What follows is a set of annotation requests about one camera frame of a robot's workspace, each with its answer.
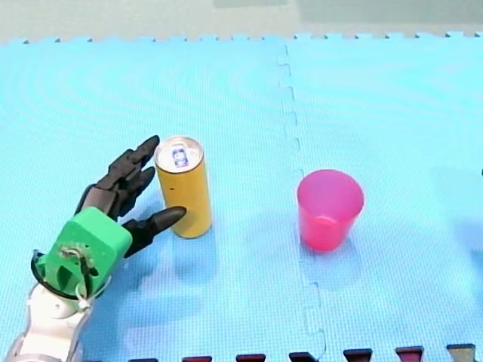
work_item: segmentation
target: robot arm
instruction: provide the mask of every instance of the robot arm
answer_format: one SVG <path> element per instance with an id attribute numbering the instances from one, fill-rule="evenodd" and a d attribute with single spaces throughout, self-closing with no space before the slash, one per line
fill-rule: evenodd
<path id="1" fill-rule="evenodd" d="M 117 158 L 87 187 L 50 252 L 34 252 L 30 266 L 38 283 L 27 302 L 29 321 L 5 362 L 82 362 L 80 332 L 114 268 L 185 215 L 186 208 L 170 207 L 146 220 L 116 222 L 154 177 L 152 167 L 141 170 L 158 143 L 151 137 Z"/>

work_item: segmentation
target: can lid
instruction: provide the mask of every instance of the can lid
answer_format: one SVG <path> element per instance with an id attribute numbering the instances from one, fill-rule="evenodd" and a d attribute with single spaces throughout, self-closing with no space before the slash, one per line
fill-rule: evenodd
<path id="1" fill-rule="evenodd" d="M 192 170 L 203 159 L 203 148 L 189 137 L 175 136 L 161 142 L 155 151 L 156 165 L 170 173 Z"/>

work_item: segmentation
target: wire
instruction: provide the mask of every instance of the wire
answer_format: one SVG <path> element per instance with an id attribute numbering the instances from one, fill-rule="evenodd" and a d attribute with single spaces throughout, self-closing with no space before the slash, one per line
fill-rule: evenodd
<path id="1" fill-rule="evenodd" d="M 84 286 L 85 286 L 85 299 L 89 298 L 91 295 L 91 279 L 90 279 L 90 269 L 87 263 L 87 260 L 84 255 L 82 255 L 77 249 L 65 249 L 62 250 L 64 253 L 69 253 L 77 256 L 79 259 L 80 263 L 80 268 L 81 268 L 81 273 L 84 278 Z M 47 281 L 44 280 L 44 278 L 40 275 L 37 269 L 37 262 L 38 258 L 43 256 L 44 254 L 38 252 L 37 250 L 34 250 L 32 259 L 30 260 L 30 269 L 32 270 L 32 274 L 34 278 L 38 281 L 39 284 L 41 284 L 45 289 L 47 289 L 49 292 L 55 294 L 56 296 L 60 296 L 65 299 L 69 300 L 78 300 L 77 295 L 71 295 L 64 293 L 60 290 L 55 289 L 52 287 Z"/>
<path id="2" fill-rule="evenodd" d="M 33 274 L 34 278 L 37 280 L 37 282 L 40 285 L 42 285 L 46 290 L 48 290 L 49 292 L 55 294 L 56 296 L 59 296 L 61 298 L 65 298 L 65 299 L 70 299 L 70 300 L 77 300 L 77 296 L 72 296 L 70 294 L 61 292 L 60 290 L 55 289 L 49 283 L 47 283 L 46 281 L 44 281 L 44 278 L 38 272 L 37 265 L 36 265 L 37 264 L 37 261 L 38 261 L 38 258 L 40 258 L 43 255 L 44 254 L 38 252 L 37 250 L 34 250 L 33 257 L 30 260 L 30 270 L 32 271 L 32 274 Z"/>
<path id="3" fill-rule="evenodd" d="M 91 279 L 89 277 L 91 270 L 89 269 L 88 262 L 85 256 L 82 255 L 81 252 L 78 251 L 77 249 L 66 248 L 66 249 L 62 249 L 61 252 L 77 256 L 77 259 L 79 260 L 81 265 L 82 277 L 84 277 L 84 286 L 85 286 L 84 298 L 87 299 L 91 295 Z"/>

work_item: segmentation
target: plastic cup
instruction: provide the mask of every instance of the plastic cup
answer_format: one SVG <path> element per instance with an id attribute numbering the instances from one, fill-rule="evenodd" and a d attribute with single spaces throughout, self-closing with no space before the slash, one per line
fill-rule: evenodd
<path id="1" fill-rule="evenodd" d="M 364 207 L 364 192 L 349 175 L 317 170 L 305 176 L 297 189 L 299 233 L 314 251 L 337 249 Z"/>

